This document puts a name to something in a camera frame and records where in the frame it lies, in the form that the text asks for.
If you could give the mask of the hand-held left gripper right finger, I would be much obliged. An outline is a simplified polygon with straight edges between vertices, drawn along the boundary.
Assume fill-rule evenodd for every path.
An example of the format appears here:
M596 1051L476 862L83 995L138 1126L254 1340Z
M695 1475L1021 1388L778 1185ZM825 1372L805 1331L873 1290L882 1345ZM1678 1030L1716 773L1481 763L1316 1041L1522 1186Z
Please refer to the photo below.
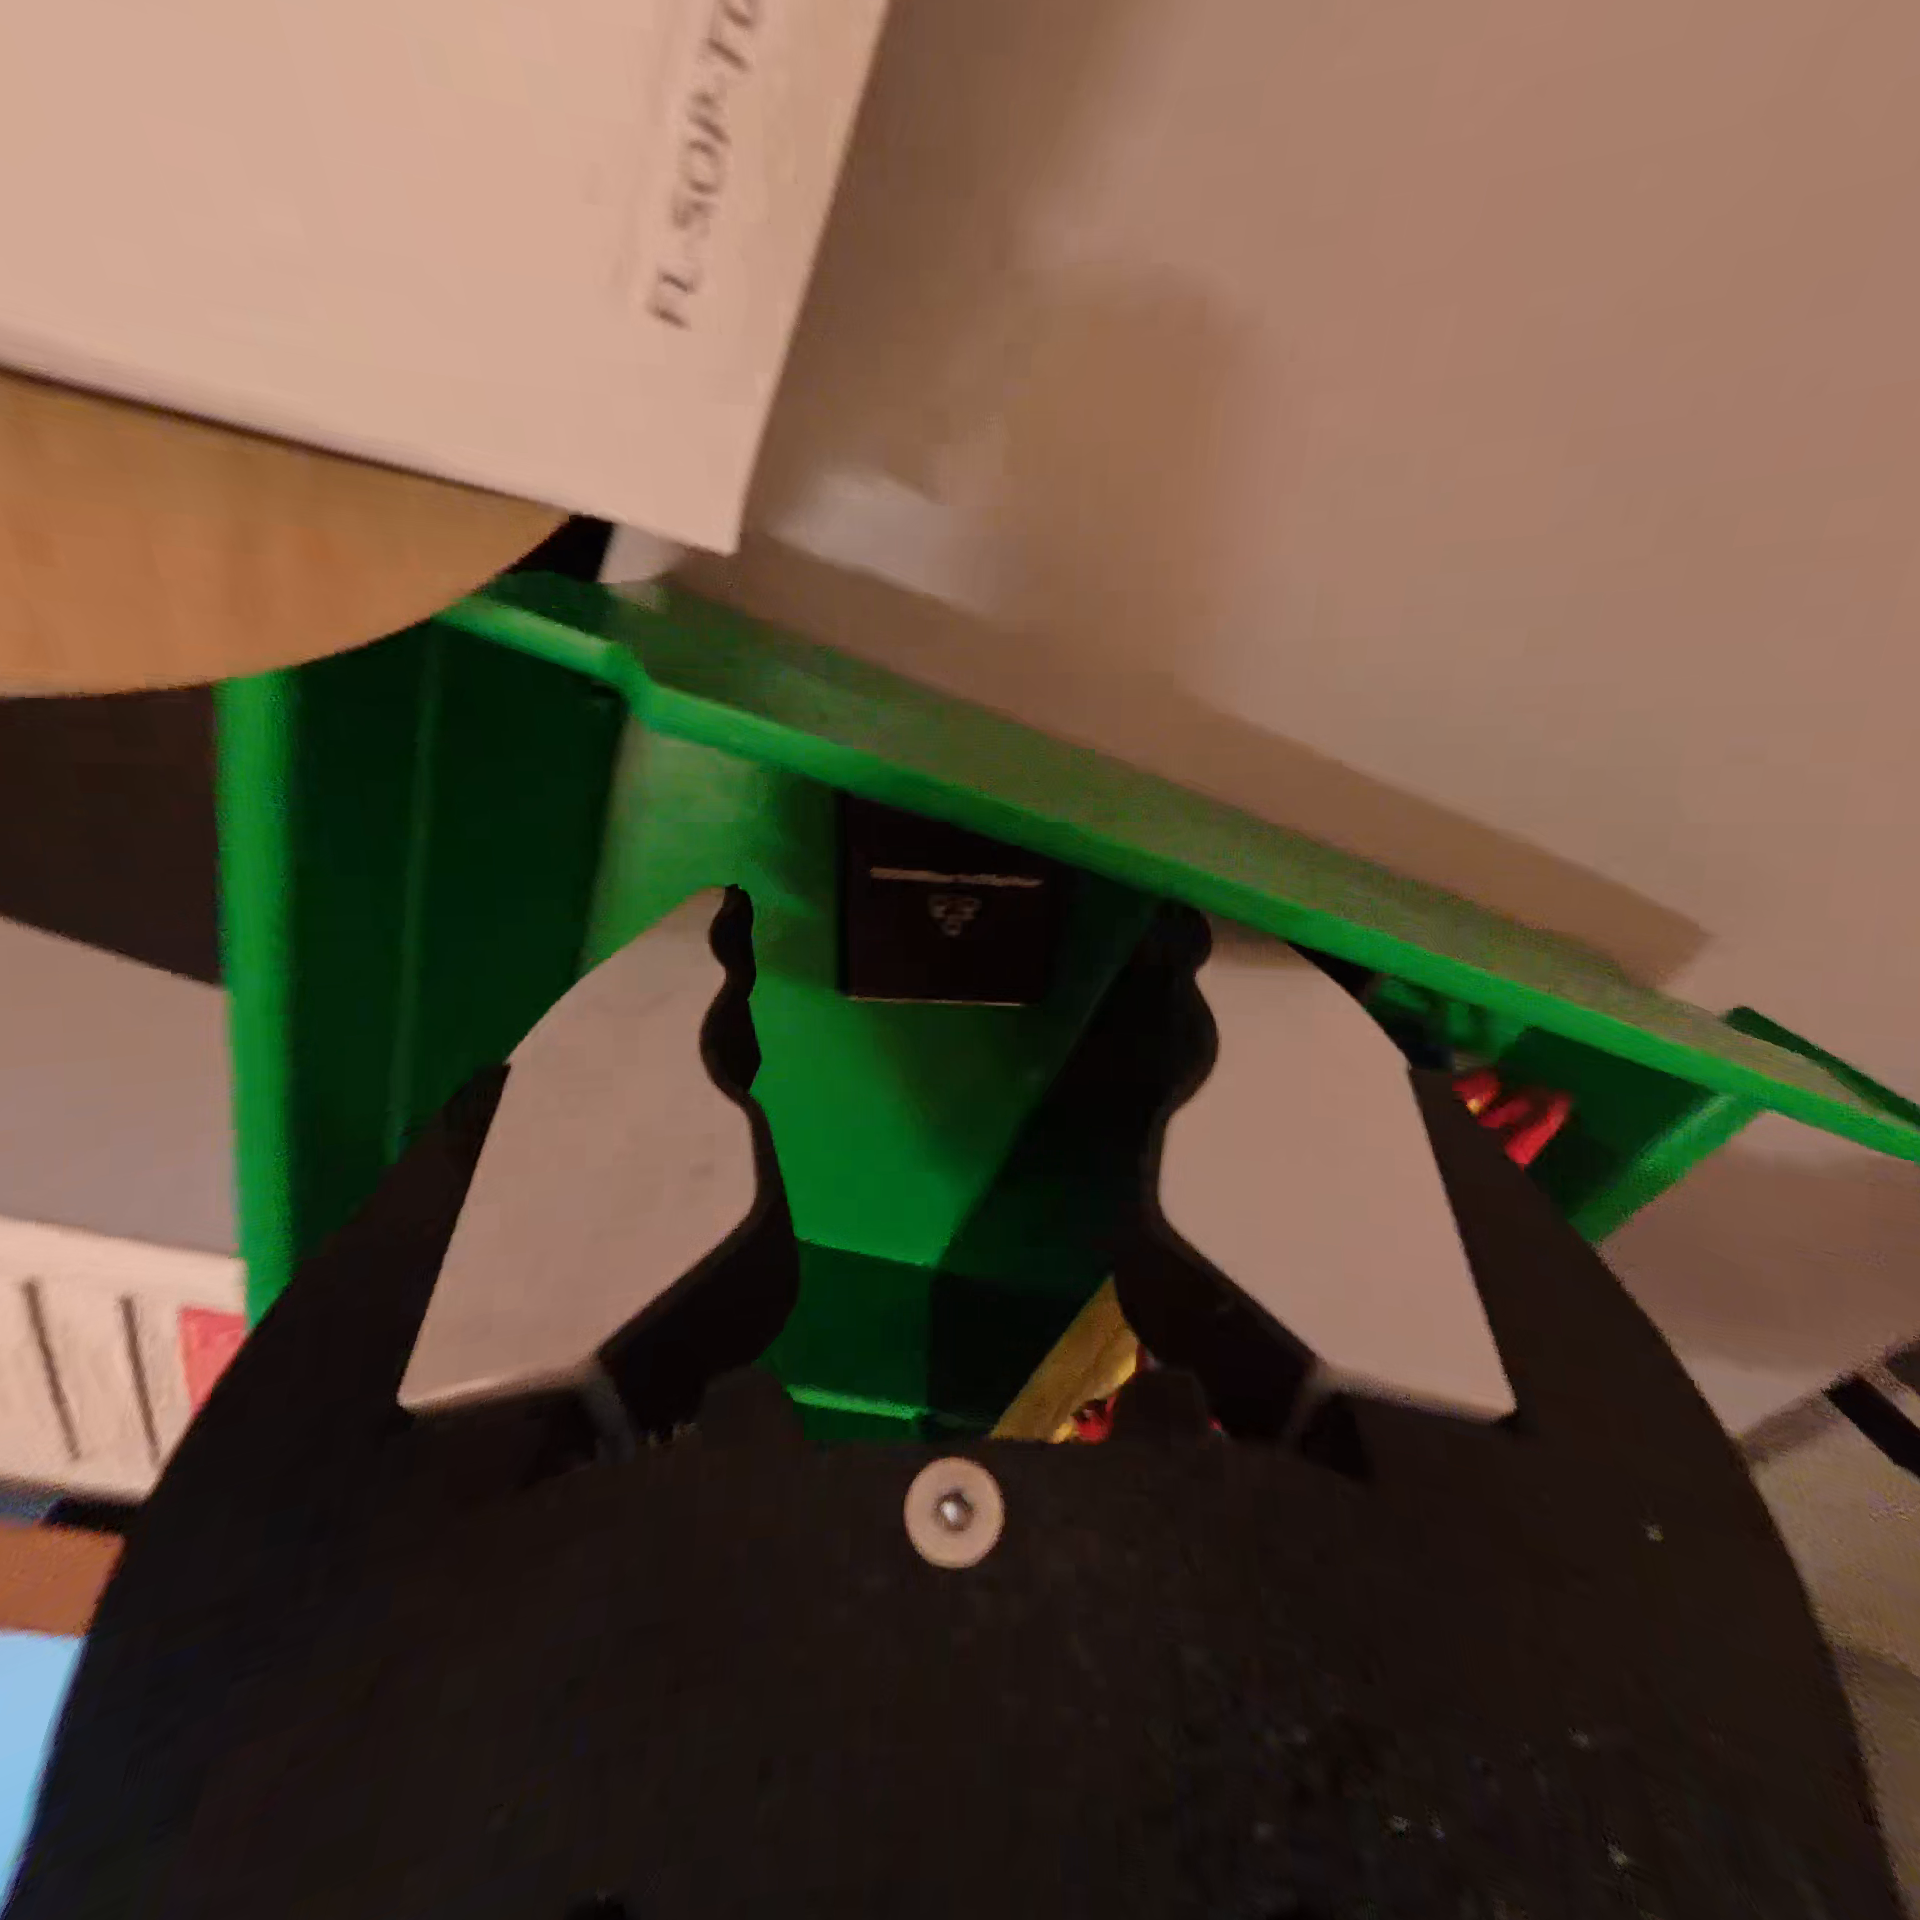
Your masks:
M1158 1058L1114 1281L1148 1355L1226 1434L1357 1397L1517 1410L1401 1050L1293 946L1163 910Z

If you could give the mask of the printed paper sheet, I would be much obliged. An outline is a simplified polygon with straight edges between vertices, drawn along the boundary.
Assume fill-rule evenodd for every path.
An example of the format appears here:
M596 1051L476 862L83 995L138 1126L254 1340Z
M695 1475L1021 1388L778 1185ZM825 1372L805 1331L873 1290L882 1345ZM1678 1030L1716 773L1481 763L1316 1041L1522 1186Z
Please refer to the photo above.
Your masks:
M6 1217L4 1483L142 1502L246 1331L235 1254Z

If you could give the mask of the printed instruction sheet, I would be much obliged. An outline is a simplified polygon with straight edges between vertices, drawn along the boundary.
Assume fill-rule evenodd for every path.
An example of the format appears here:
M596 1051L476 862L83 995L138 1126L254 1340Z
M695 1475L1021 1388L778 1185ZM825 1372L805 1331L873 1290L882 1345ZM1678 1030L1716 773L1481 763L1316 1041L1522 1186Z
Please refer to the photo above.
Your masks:
M882 2L4 2L4 365L729 553Z

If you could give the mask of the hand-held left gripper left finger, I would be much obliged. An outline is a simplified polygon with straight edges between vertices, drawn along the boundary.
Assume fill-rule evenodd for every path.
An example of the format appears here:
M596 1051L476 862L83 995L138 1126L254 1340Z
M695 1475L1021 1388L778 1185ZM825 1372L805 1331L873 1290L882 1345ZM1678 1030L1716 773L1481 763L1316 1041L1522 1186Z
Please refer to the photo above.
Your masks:
M517 1045L399 1377L414 1414L548 1389L687 1425L799 1297L753 901L710 886L589 968Z

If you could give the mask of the green storage bin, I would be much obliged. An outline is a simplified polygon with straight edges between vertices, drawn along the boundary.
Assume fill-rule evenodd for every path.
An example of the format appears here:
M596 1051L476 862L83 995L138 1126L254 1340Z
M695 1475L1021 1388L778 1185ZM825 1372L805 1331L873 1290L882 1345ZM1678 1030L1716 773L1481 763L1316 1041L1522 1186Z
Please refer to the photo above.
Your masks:
M1571 1097L1534 1172L1602 1241L1772 1113L1915 1164L1915 1107L1762 1016L681 590L513 574L412 630L215 688L246 1316L418 1126L685 897L753 901L756 1099L819 1288L778 1345L829 1425L967 1425L1092 1285L1039 1204L1110 1155L1067 1060L1163 906L1366 976L1390 1029ZM1030 1002L843 990L854 826L1047 862Z

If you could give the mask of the black ethernet splitter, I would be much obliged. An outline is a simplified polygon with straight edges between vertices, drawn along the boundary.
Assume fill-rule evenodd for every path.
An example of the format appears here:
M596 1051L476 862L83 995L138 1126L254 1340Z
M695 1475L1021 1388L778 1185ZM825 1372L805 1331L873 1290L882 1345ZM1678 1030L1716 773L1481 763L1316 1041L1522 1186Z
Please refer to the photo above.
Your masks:
M834 862L849 998L1018 1008L1050 992L1062 862L853 796L834 800Z

